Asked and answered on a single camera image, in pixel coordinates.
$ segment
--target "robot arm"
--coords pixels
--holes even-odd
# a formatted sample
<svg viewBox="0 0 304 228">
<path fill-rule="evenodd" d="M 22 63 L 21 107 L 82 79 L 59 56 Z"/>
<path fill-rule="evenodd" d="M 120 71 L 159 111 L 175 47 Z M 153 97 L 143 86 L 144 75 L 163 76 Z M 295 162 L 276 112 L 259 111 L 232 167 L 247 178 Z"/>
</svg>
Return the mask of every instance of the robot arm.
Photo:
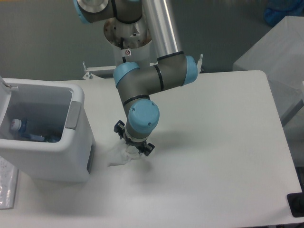
<svg viewBox="0 0 304 228">
<path fill-rule="evenodd" d="M 146 15 L 150 34 L 157 51 L 158 64 L 140 68 L 135 62 L 126 62 L 117 66 L 114 80 L 119 92 L 127 123 L 119 121 L 114 131 L 126 144 L 136 146 L 140 153 L 148 156 L 153 150 L 152 144 L 146 140 L 156 127 L 160 112 L 157 105 L 150 100 L 150 95 L 164 90 L 183 86 L 194 82 L 198 69 L 194 59 L 185 56 L 168 0 L 75 0 L 77 7 L 89 22 L 115 17 L 125 24 L 125 28 L 142 18 L 142 4 Z M 82 4 L 88 4 L 90 11 Z M 132 34 L 126 33 L 122 41 L 128 40 Z"/>
</svg>

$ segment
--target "white box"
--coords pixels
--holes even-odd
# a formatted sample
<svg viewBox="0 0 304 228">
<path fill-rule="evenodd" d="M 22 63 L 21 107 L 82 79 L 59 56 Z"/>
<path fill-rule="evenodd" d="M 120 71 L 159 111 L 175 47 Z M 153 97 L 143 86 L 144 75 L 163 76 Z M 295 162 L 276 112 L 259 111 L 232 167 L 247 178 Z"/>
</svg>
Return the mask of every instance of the white box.
<svg viewBox="0 0 304 228">
<path fill-rule="evenodd" d="M 15 88 L 7 88 L 3 82 Z M 84 92 L 74 84 L 0 77 L 0 156 L 33 178 L 86 181 L 95 140 L 84 110 Z M 58 142 L 15 140 L 12 119 L 62 126 Z"/>
</svg>

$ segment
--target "white table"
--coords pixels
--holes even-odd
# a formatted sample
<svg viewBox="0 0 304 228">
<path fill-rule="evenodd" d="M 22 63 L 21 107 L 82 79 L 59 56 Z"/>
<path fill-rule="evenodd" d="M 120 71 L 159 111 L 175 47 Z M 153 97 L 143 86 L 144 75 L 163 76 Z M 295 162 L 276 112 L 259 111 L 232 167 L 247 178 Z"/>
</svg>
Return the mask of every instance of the white table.
<svg viewBox="0 0 304 228">
<path fill-rule="evenodd" d="M 125 121 L 112 79 L 74 81 L 97 142 L 87 183 L 19 176 L 15 208 L 0 226 L 61 228 L 235 228 L 296 223 L 286 195 L 301 188 L 260 71 L 202 74 L 190 85 L 152 95 L 161 117 L 155 151 L 107 166 Z"/>
</svg>

